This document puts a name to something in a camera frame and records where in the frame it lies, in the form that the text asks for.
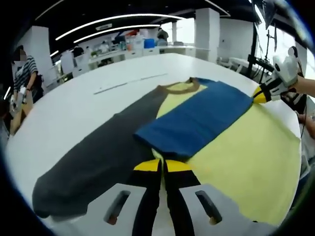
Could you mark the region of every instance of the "ceiling light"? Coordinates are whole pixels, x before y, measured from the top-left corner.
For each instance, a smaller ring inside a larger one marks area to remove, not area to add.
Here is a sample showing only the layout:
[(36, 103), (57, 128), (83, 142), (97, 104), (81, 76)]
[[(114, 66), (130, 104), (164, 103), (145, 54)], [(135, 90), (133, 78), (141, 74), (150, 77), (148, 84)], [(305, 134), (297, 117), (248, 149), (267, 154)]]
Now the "ceiling light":
[(90, 26), (90, 25), (93, 25), (93, 24), (96, 24), (96, 23), (99, 23), (99, 22), (103, 22), (103, 21), (109, 21), (109, 20), (115, 20), (115, 19), (119, 19), (119, 18), (127, 18), (127, 17), (137, 17), (137, 16), (155, 16), (155, 17), (168, 17), (168, 18), (174, 18), (174, 19), (178, 19), (178, 20), (184, 20), (186, 18), (184, 17), (180, 17), (180, 16), (172, 16), (172, 15), (164, 15), (164, 14), (151, 14), (151, 13), (144, 13), (144, 14), (128, 14), (128, 15), (122, 15), (122, 16), (112, 16), (112, 17), (108, 17), (108, 18), (104, 18), (104, 19), (100, 19), (100, 20), (97, 20), (97, 21), (93, 21), (93, 22), (90, 22), (90, 23), (87, 23), (87, 24), (84, 24), (82, 26), (79, 26), (77, 28), (74, 28), (62, 35), (60, 35), (59, 37), (56, 38), (56, 41), (65, 37), (66, 35), (72, 33), (72, 32), (75, 32), (79, 29), (82, 29), (86, 26)]
[(55, 51), (54, 53), (52, 53), (52, 54), (50, 55), (50, 57), (56, 55), (58, 52), (59, 52), (59, 50)]
[(205, 0), (205, 1), (206, 1), (207, 3), (210, 3), (211, 5), (215, 6), (217, 9), (223, 11), (223, 12), (226, 14), (226, 16), (228, 16), (228, 17), (231, 16), (226, 10), (222, 9), (221, 7), (219, 7), (218, 5), (216, 5), (215, 3), (213, 3), (213, 2), (211, 2), (211, 1), (209, 1), (209, 0)]
[(111, 32), (111, 31), (115, 31), (115, 30), (124, 30), (124, 29), (130, 29), (130, 28), (145, 28), (145, 27), (160, 27), (160, 25), (135, 25), (135, 26), (124, 26), (124, 27), (118, 27), (118, 28), (113, 28), (113, 29), (107, 29), (107, 30), (104, 30), (101, 32), (97, 32), (97, 33), (85, 36), (85, 37), (80, 38), (78, 40), (75, 40), (73, 43), (77, 43), (77, 42), (80, 42), (84, 39), (91, 38), (93, 36), (96, 36), (96, 35), (99, 35), (102, 33), (106, 33), (106, 32)]
[(50, 6), (49, 8), (47, 8), (44, 12), (42, 12), (39, 16), (36, 17), (36, 21), (42, 17), (47, 11), (49, 11), (50, 9), (54, 8), (55, 6), (57, 6), (59, 3), (63, 2), (64, 0), (60, 0), (59, 2), (55, 3), (54, 5)]
[(259, 10), (259, 8), (258, 8), (258, 6), (257, 6), (256, 4), (255, 4), (255, 12), (256, 12), (256, 14), (258, 15), (260, 21), (261, 21), (264, 25), (266, 25), (266, 22), (265, 22), (264, 18), (262, 17), (262, 14), (261, 14), (261, 12), (260, 12), (260, 10)]
[(4, 98), (3, 98), (4, 100), (5, 100), (6, 97), (8, 96), (8, 94), (9, 94), (9, 92), (10, 92), (10, 89), (11, 89), (11, 87), (9, 87), (8, 90), (6, 91), (5, 96), (4, 96)]

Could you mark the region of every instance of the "led light strip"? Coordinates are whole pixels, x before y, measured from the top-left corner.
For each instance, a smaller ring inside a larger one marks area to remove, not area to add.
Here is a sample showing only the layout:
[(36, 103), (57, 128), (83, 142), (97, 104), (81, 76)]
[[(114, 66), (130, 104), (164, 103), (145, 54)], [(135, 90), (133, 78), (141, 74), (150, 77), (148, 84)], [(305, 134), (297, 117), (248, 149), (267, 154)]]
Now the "led light strip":
[(124, 30), (124, 29), (130, 29), (130, 28), (146, 28), (146, 27), (160, 27), (160, 25), (135, 25), (135, 26), (118, 27), (118, 28), (114, 28), (114, 29), (107, 29), (107, 30), (104, 30), (104, 31), (101, 31), (101, 32), (97, 32), (97, 33), (93, 33), (91, 35), (85, 36), (85, 37), (80, 38), (78, 40), (75, 40), (73, 43), (77, 43), (77, 42), (80, 42), (80, 41), (82, 41), (84, 39), (91, 38), (93, 36), (96, 36), (96, 35), (99, 35), (99, 34), (102, 34), (102, 33), (106, 33), (106, 32), (115, 31), (115, 30)]
[(58, 52), (59, 52), (59, 50), (55, 51), (54, 53), (52, 53), (52, 54), (50, 55), (50, 57), (56, 55)]
[(36, 21), (42, 17), (47, 11), (49, 11), (50, 9), (54, 8), (55, 6), (57, 6), (59, 3), (63, 2), (64, 0), (60, 0), (59, 2), (55, 3), (54, 5), (50, 6), (49, 8), (47, 8), (45, 11), (43, 11), (39, 16), (36, 17)]
[(87, 24), (84, 24), (82, 26), (79, 26), (77, 28), (74, 28), (62, 35), (60, 35), (59, 37), (56, 38), (56, 41), (65, 37), (66, 35), (72, 33), (72, 32), (75, 32), (79, 29), (82, 29), (86, 26), (90, 26), (90, 25), (93, 25), (93, 24), (96, 24), (96, 23), (99, 23), (99, 22), (103, 22), (103, 21), (109, 21), (109, 20), (115, 20), (115, 19), (119, 19), (119, 18), (126, 18), (126, 17), (137, 17), (137, 16), (156, 16), (156, 17), (167, 17), (167, 18), (174, 18), (174, 19), (178, 19), (178, 20), (184, 20), (186, 18), (184, 17), (180, 17), (180, 16), (172, 16), (172, 15), (164, 15), (164, 14), (151, 14), (151, 13), (145, 13), (145, 14), (128, 14), (128, 15), (121, 15), (121, 16), (112, 16), (112, 17), (108, 17), (108, 18), (104, 18), (104, 19), (100, 19), (100, 20), (97, 20), (97, 21), (93, 21), (93, 22), (90, 22), (90, 23), (87, 23)]
[(3, 98), (4, 100), (5, 100), (6, 97), (8, 96), (8, 94), (9, 94), (9, 92), (10, 92), (10, 89), (11, 89), (11, 87), (9, 87), (8, 90), (6, 91), (5, 96), (4, 96), (4, 98)]
[(230, 17), (230, 13), (228, 13), (226, 10), (222, 9), (221, 7), (219, 7), (218, 5), (216, 5), (215, 3), (209, 1), (209, 0), (205, 0), (207, 3), (210, 3), (211, 5), (215, 6), (217, 9), (223, 11), (226, 15), (224, 17)]

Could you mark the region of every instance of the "gray fabric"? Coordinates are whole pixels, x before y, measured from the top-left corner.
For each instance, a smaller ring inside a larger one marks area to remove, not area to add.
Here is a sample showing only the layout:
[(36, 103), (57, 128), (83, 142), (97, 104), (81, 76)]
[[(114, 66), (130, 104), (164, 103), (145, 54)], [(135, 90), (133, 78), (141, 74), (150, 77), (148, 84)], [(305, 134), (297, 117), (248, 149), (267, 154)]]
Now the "gray fabric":
[(84, 214), (91, 201), (114, 184), (125, 183), (137, 164), (154, 159), (151, 148), (136, 141), (133, 133), (156, 118), (166, 96), (161, 89), (146, 94), (38, 178), (32, 194), (35, 213), (40, 217)]

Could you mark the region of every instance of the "window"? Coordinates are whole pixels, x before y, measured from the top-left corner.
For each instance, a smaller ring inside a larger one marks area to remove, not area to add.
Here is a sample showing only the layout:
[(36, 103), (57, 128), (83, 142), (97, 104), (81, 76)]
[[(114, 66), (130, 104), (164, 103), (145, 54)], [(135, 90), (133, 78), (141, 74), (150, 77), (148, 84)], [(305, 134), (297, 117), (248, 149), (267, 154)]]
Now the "window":
[(172, 22), (161, 25), (161, 28), (168, 33), (168, 42), (173, 42)]
[[(268, 28), (269, 34), (274, 37), (275, 36), (275, 27), (269, 26)], [(264, 24), (260, 24), (258, 26), (258, 39), (259, 43), (262, 47), (262, 51), (260, 50), (259, 46), (257, 48), (256, 56), (258, 58), (264, 59), (266, 56), (266, 50), (267, 50), (267, 43), (268, 43), (268, 30), (265, 29)], [(268, 48), (268, 60), (272, 64), (273, 60), (272, 57), (279, 54), (287, 54), (287, 51), (290, 47), (295, 46), (295, 39), (290, 34), (277, 29), (277, 50), (275, 51), (275, 40), (273, 38), (270, 38), (269, 40), (269, 48)]]
[(307, 79), (315, 80), (315, 59), (314, 55), (309, 49), (307, 49), (307, 64), (305, 77)]
[(176, 40), (194, 44), (195, 43), (195, 20), (189, 18), (186, 20), (179, 20), (176, 23)]

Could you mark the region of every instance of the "striped shirt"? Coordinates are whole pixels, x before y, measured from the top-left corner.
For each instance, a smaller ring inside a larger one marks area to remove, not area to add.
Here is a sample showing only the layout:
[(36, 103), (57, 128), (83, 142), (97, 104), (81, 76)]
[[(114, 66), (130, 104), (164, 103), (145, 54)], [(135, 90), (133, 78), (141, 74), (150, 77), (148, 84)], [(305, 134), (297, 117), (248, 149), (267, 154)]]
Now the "striped shirt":
[(32, 56), (27, 56), (26, 62), (20, 70), (15, 72), (14, 76), (14, 91), (16, 92), (20, 90), (22, 85), (28, 85), (32, 73), (38, 72), (34, 58)]

